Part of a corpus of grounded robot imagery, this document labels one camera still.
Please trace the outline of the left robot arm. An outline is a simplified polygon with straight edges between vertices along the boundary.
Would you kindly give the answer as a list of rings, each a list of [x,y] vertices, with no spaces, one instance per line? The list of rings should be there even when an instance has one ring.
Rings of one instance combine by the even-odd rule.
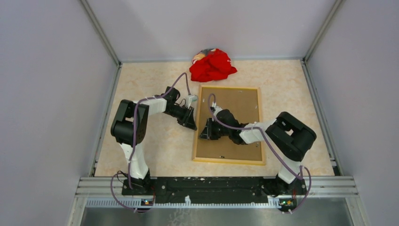
[[[185,128],[197,130],[194,120],[194,108],[191,104],[198,100],[196,95],[189,94],[184,105],[177,103],[180,92],[167,87],[162,95],[146,97],[139,101],[123,99],[115,114],[111,126],[111,135],[122,148],[128,164],[127,187],[139,194],[150,191],[150,172],[144,160],[142,142],[146,135],[148,118],[151,115],[164,113],[177,120]]]

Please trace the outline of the red crumpled cloth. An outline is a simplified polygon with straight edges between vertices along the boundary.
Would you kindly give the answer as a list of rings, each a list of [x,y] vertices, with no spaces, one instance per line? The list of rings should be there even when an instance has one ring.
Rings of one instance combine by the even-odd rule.
[[[191,80],[209,82],[225,80],[229,75],[237,72],[232,66],[228,54],[219,48],[209,48],[198,52],[192,58],[189,68]]]

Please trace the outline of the aluminium front rail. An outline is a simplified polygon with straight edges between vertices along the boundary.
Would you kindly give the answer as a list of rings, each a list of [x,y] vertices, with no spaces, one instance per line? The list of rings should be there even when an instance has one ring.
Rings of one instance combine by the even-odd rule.
[[[156,204],[155,197],[149,195],[122,195],[123,182],[111,177],[81,178],[75,193],[73,207],[68,224],[77,226],[81,223],[85,207],[89,205],[98,207],[129,207],[133,211],[139,209],[220,209],[220,208],[272,208],[280,212],[292,213],[295,204],[289,200],[298,200],[300,204],[307,203],[310,199],[323,200],[327,198],[344,198],[350,217],[356,226],[368,226],[369,220],[361,205],[361,200],[355,181],[351,176],[311,176],[304,177],[307,192],[304,195],[289,197],[280,195],[271,198],[267,203],[250,204],[193,204],[189,197],[183,203]]]

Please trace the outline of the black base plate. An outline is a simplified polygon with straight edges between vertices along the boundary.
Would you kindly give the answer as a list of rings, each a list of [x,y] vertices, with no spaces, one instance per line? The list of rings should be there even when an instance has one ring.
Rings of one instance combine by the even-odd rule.
[[[306,192],[305,181],[298,179],[287,184],[277,177],[157,177],[124,180],[121,193],[149,195],[156,204],[183,203],[187,197],[193,204],[250,204]]]

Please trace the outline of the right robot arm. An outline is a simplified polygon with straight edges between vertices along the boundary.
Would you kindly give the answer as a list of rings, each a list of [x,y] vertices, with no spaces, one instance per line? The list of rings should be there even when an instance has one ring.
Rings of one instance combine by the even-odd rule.
[[[301,178],[301,165],[317,135],[307,125],[288,112],[281,112],[268,122],[240,123],[228,109],[211,109],[200,139],[218,140],[228,137],[237,145],[249,145],[264,141],[282,164],[277,174],[276,188],[288,194],[295,188],[295,180]]]

